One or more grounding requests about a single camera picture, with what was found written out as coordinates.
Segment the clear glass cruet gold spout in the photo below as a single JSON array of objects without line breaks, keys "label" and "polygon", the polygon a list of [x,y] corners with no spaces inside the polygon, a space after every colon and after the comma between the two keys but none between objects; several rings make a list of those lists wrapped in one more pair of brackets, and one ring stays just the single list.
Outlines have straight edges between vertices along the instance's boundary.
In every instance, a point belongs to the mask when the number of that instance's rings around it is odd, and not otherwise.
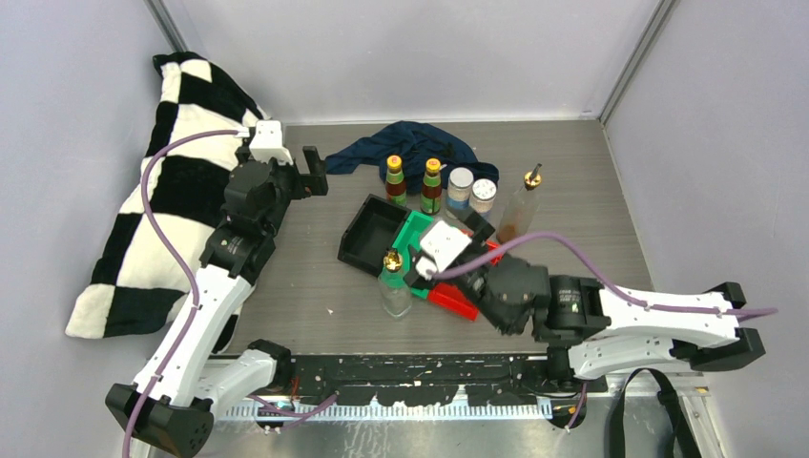
[{"label": "clear glass cruet gold spout", "polygon": [[412,297],[405,282],[404,258],[397,249],[389,248],[384,254],[378,282],[384,310],[395,319],[406,315]]}]

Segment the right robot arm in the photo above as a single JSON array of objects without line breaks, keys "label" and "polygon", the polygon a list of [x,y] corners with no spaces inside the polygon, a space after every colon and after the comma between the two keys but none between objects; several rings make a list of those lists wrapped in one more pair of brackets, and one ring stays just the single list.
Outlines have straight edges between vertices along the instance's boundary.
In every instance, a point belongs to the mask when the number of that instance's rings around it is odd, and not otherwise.
[{"label": "right robot arm", "polygon": [[473,211],[457,227],[434,220],[406,248],[405,282],[452,284],[500,333],[529,332],[547,348],[544,379],[557,391],[582,392],[616,371],[678,361],[697,372],[734,371],[765,352],[747,324],[757,312],[735,282],[683,295],[622,287],[595,266],[586,277],[553,274],[512,253],[538,233],[490,248],[492,231]]}]

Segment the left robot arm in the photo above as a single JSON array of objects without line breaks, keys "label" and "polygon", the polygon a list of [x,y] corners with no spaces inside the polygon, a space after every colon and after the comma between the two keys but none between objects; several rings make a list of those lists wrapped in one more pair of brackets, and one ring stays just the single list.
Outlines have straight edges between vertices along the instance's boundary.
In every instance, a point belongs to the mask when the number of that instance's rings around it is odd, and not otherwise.
[{"label": "left robot arm", "polygon": [[202,369],[230,317],[254,291],[291,201],[328,192],[326,165],[317,148],[302,151],[306,174],[295,162],[261,162],[240,154],[223,191],[222,219],[205,243],[190,296],[135,380],[113,385],[106,396],[128,440],[175,457],[194,457],[218,416],[260,389],[280,395],[291,386],[290,350],[263,339],[209,376]]}]

